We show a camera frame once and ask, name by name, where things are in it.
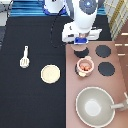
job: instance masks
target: black mat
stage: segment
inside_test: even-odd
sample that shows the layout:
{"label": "black mat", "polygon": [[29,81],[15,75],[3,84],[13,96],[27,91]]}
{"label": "black mat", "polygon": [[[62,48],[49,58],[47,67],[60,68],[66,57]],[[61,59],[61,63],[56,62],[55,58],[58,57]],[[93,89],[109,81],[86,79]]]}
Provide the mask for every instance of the black mat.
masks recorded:
{"label": "black mat", "polygon": [[[12,18],[7,22],[0,56],[0,128],[66,128],[65,47],[55,49],[49,43],[53,19]],[[59,29],[53,34],[56,44],[63,43],[62,21],[58,19]],[[25,45],[29,46],[30,66],[22,69],[19,62]],[[47,64],[60,68],[55,84],[41,79],[41,69]]]}
{"label": "black mat", "polygon": [[109,62],[102,62],[98,66],[100,74],[103,76],[112,76],[115,73],[114,66]]}
{"label": "black mat", "polygon": [[99,45],[96,48],[96,54],[99,57],[106,58],[111,54],[111,49],[106,45]]}

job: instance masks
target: cup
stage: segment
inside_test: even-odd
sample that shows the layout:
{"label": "cup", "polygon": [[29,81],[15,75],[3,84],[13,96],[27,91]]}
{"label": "cup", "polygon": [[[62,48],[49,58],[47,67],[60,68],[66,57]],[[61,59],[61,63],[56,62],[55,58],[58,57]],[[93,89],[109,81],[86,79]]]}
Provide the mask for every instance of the cup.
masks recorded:
{"label": "cup", "polygon": [[76,71],[79,76],[85,77],[91,75],[94,70],[94,62],[90,56],[81,58],[76,65]]}

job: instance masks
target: white bowl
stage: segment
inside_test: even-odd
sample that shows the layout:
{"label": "white bowl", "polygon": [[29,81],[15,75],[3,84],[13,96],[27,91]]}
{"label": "white bowl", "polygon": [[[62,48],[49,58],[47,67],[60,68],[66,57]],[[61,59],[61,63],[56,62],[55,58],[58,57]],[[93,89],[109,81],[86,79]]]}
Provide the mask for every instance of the white bowl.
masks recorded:
{"label": "white bowl", "polygon": [[80,119],[91,127],[105,127],[115,116],[112,97],[99,87],[87,87],[76,98],[76,111]]}

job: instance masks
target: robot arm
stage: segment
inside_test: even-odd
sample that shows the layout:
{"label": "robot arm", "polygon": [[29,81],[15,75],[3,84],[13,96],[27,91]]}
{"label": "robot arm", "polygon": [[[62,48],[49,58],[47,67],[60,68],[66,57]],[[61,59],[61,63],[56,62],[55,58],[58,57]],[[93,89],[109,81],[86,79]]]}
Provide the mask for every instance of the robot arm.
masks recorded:
{"label": "robot arm", "polygon": [[62,41],[77,44],[76,38],[96,40],[102,29],[92,28],[97,15],[97,9],[105,0],[65,0],[64,5],[68,15],[74,20],[64,26]]}

